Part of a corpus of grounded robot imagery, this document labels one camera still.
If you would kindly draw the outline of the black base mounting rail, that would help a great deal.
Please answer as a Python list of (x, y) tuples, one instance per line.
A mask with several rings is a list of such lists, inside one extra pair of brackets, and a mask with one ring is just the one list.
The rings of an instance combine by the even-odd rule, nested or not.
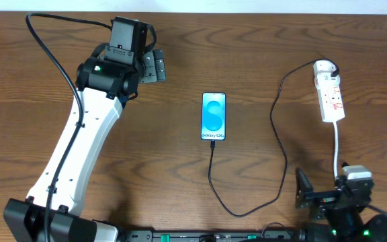
[(259, 231), (124, 231), (126, 242), (295, 241), (283, 230)]

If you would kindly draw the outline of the white USB charger plug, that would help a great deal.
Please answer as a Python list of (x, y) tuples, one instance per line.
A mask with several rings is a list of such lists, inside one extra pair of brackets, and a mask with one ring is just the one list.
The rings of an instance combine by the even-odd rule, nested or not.
[(340, 76), (332, 77), (331, 73), (321, 72), (317, 73), (314, 78), (315, 87), (317, 89), (327, 89), (340, 85)]

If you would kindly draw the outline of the white power strip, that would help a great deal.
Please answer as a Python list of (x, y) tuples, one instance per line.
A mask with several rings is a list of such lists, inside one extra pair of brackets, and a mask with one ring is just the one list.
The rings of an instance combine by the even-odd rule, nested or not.
[[(314, 78), (317, 73), (331, 73), (332, 77), (339, 76), (337, 66), (329, 60), (318, 60), (313, 65)], [(327, 89), (317, 89), (318, 101), (323, 122), (334, 123), (345, 117), (343, 100), (339, 86)]]

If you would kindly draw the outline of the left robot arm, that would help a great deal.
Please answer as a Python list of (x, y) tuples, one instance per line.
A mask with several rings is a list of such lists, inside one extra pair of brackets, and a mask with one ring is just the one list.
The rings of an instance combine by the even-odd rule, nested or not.
[(10, 199), (3, 218), (17, 241), (125, 241), (122, 227), (81, 217), (91, 173), (112, 126), (138, 85), (166, 78), (152, 25), (116, 17), (70, 81), (73, 104), (55, 150), (25, 200)]

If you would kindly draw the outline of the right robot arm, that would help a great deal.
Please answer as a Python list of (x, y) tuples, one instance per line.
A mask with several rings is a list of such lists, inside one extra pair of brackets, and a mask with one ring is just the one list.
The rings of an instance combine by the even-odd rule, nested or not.
[(387, 212), (371, 205), (372, 173), (362, 165), (343, 164), (335, 188), (315, 192), (306, 174), (296, 170), (296, 208), (309, 209), (311, 220), (292, 235), (292, 241), (387, 241)]

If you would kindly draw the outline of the blue Samsung Galaxy smartphone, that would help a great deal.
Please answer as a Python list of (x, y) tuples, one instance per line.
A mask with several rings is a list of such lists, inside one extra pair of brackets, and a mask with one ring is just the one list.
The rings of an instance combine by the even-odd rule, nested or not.
[(226, 139), (225, 93), (204, 92), (202, 94), (201, 139)]

